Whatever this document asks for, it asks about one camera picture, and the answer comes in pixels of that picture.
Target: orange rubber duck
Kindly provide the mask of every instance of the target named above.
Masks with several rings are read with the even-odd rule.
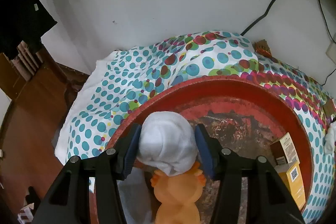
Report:
[[[151,179],[154,195],[162,205],[157,210],[155,224],[200,224],[195,202],[201,197],[206,179],[195,162],[187,172],[169,177],[155,170]]]

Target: white towel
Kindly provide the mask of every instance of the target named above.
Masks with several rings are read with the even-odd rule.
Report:
[[[180,114],[153,112],[142,125],[137,158],[168,176],[188,171],[197,156],[194,131]]]
[[[336,122],[332,122],[328,129],[328,133],[325,135],[324,153],[331,154],[335,150],[336,137]]]

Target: white wall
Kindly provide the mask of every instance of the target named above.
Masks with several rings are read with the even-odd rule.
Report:
[[[59,22],[43,37],[56,61],[84,72],[115,49],[150,45],[208,29],[242,32],[270,0],[42,0]],[[331,33],[336,1],[322,0]],[[323,83],[336,66],[317,0],[277,0],[246,36],[266,39],[273,55]],[[336,96],[336,74],[326,87]]]
[[[0,89],[0,127],[10,103],[11,99],[9,99],[2,89]]]

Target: polka dot fabric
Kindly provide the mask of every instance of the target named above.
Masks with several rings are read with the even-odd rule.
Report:
[[[262,85],[294,109],[306,129],[314,157],[313,186],[304,210],[307,223],[318,219],[334,182],[334,155],[324,155],[328,93],[291,66],[254,52],[237,33],[208,31],[172,37],[149,47],[115,51],[97,68],[77,96],[55,150],[65,164],[72,155],[98,156],[129,114],[150,98],[203,75],[232,75]],[[90,189],[94,179],[91,178]]]

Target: blue gripper pad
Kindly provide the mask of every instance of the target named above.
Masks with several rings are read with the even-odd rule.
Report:
[[[125,177],[127,177],[132,172],[135,157],[137,156],[138,153],[140,133],[141,133],[141,125],[134,123],[131,127],[130,132],[128,133],[129,135],[133,134],[133,137],[130,140],[127,152],[124,156],[123,175]]]
[[[215,167],[217,166],[218,160],[216,151],[211,150],[214,148],[212,146],[212,138],[209,137],[207,130],[201,123],[195,127],[195,140],[199,155],[201,156],[203,171],[213,179],[215,177]]]

